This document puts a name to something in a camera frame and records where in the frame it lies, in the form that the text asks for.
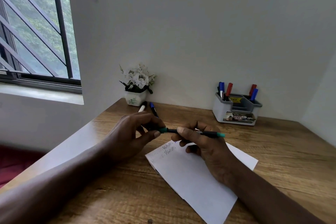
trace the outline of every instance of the white flower pot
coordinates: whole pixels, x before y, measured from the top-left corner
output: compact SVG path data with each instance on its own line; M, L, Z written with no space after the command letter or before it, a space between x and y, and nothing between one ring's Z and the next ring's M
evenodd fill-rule
M135 92L125 92L125 99L127 104L134 105L134 106L140 106L142 102L145 101L147 95L147 90L141 93L135 93Z

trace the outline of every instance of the fingernail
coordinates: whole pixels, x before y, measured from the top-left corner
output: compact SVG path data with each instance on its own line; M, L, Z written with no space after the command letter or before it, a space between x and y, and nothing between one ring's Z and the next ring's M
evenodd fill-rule
M178 132L179 134L181 134L181 133L183 133L184 128L182 128L182 127L178 127L176 130L177 130L177 132Z
M161 135L161 133L159 132L159 131L156 131L155 133L154 133L154 138L157 138L157 137L159 137Z

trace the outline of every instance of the pen holder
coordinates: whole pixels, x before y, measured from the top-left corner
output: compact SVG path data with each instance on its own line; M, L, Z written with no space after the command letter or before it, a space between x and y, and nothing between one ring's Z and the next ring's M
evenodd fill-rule
M252 103L249 96L241 94L231 94L228 101L223 101L216 92L212 112L219 122L254 126L262 106L257 100Z

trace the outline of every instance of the window sill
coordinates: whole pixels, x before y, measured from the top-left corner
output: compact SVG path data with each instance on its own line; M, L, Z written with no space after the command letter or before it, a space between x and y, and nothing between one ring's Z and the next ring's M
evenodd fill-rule
M18 85L0 83L0 94L11 94L29 98L37 98L70 104L84 105L83 95L61 91L36 89Z

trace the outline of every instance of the white wall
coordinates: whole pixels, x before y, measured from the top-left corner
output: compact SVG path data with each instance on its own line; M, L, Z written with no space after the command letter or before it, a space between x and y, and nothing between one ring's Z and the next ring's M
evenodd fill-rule
M70 0L84 106L0 94L0 141L50 149L123 94L119 64L158 74L150 100L211 109L219 81L300 121L335 50L335 0Z
M302 118L302 124L336 147L336 54Z

